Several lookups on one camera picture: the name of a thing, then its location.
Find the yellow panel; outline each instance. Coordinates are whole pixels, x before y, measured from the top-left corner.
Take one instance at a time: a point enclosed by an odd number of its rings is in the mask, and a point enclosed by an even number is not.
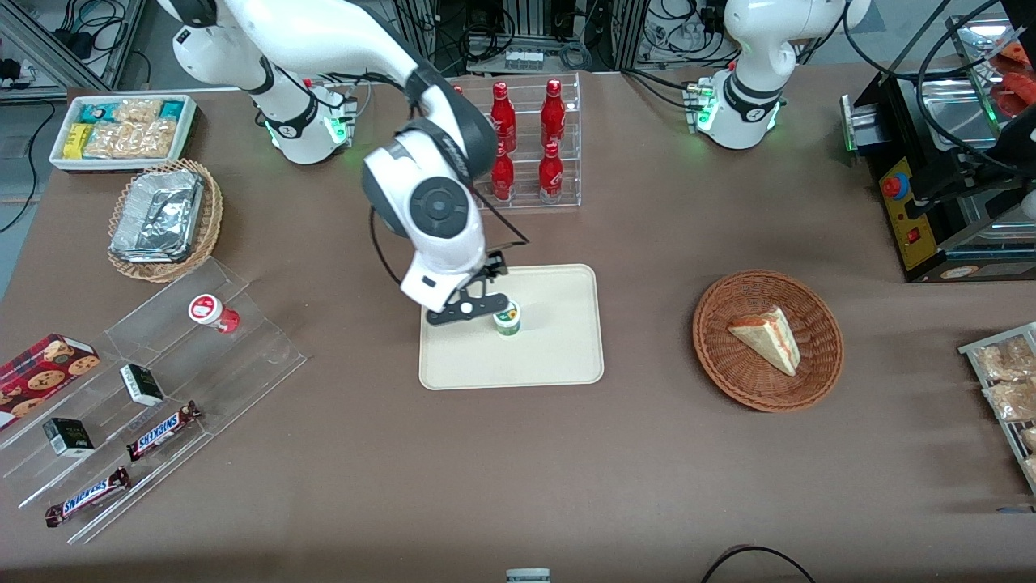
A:
[[[905,157],[900,159],[887,174],[882,176],[882,179],[877,182],[879,188],[881,188],[881,184],[886,178],[899,172],[906,174],[906,176],[912,176],[910,165],[906,164]],[[939,247],[936,244],[936,236],[931,233],[931,225],[928,224],[927,216],[911,220],[906,215],[906,202],[914,200],[914,191],[908,192],[902,200],[892,200],[887,196],[882,196],[882,199],[885,200],[885,207],[889,211],[889,222],[892,224],[892,232],[896,238],[896,245],[899,246],[899,256],[903,259],[903,265],[908,269],[912,269],[934,255]],[[906,233],[914,228],[918,229],[921,237],[914,242],[910,242],[906,238]]]

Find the sandwich slice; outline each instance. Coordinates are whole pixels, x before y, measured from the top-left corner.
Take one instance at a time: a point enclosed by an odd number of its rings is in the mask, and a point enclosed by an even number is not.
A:
[[[779,308],[774,307],[766,314],[739,318],[730,323],[727,330],[778,371],[795,377],[802,357],[787,318]]]

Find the red cookie box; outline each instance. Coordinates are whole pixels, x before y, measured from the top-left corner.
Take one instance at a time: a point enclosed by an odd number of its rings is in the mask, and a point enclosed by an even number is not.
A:
[[[50,334],[0,367],[0,431],[99,362],[89,345]]]

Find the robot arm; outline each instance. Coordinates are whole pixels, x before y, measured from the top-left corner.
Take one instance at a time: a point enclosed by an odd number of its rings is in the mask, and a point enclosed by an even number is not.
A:
[[[465,291],[468,285],[484,284],[487,278],[501,272],[492,264],[487,267],[482,217],[468,192],[473,178],[492,167],[496,134],[485,116],[454,91],[388,24],[342,0],[160,2],[188,28],[204,29],[209,36],[229,35],[234,41],[223,45],[244,47],[240,52],[249,62],[232,62],[230,67],[256,68],[251,61],[261,60],[260,65],[267,69],[263,77],[268,90],[249,92],[267,117],[268,110],[282,105],[289,93],[294,92],[291,98],[305,96],[297,85],[291,86],[297,76],[289,78],[294,76],[289,71],[368,70],[403,87],[411,108],[420,108],[425,116],[412,119],[392,143],[371,152],[363,170],[363,186],[371,204],[388,228],[408,237],[415,249],[401,289],[430,313],[436,313],[434,317],[429,315],[429,321],[437,319],[437,324],[493,314],[499,312],[499,304],[507,305],[502,295],[471,301]],[[211,55],[211,50],[200,52],[209,54],[212,60],[230,60],[226,49],[219,56]],[[183,58],[180,61],[195,74]],[[270,70],[267,63],[276,64]],[[202,68],[213,66],[219,65],[211,63]],[[277,93],[279,83],[283,98],[271,95]],[[260,103],[264,95],[274,103]],[[316,110],[315,114],[299,114],[303,104],[296,104],[293,115],[285,116],[316,124],[322,99],[317,105],[311,98],[304,100],[311,105],[309,109]],[[306,138],[309,128],[308,124],[298,126],[294,130],[297,135],[291,137]],[[317,127],[310,134],[322,139],[326,132]],[[288,155],[288,150],[281,147]],[[456,293],[461,299],[451,303]]]
[[[708,113],[699,117],[698,130],[731,149],[759,143],[795,70],[797,55],[788,41],[824,36],[843,12],[855,28],[869,8],[870,0],[729,0],[723,22],[742,52],[733,71],[702,79],[715,103],[701,99]]]

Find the black machine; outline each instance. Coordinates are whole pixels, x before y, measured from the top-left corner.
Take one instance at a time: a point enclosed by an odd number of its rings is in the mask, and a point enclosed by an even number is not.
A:
[[[1003,6],[1007,18],[959,27],[966,62],[995,49],[989,31],[1036,19],[1034,2]],[[1036,58],[1036,31],[1020,41]],[[855,104],[843,97],[847,146],[877,181],[908,281],[1036,279],[1036,107],[1004,111],[990,96],[1003,80],[991,64],[948,71],[931,69],[920,85],[882,72]]]

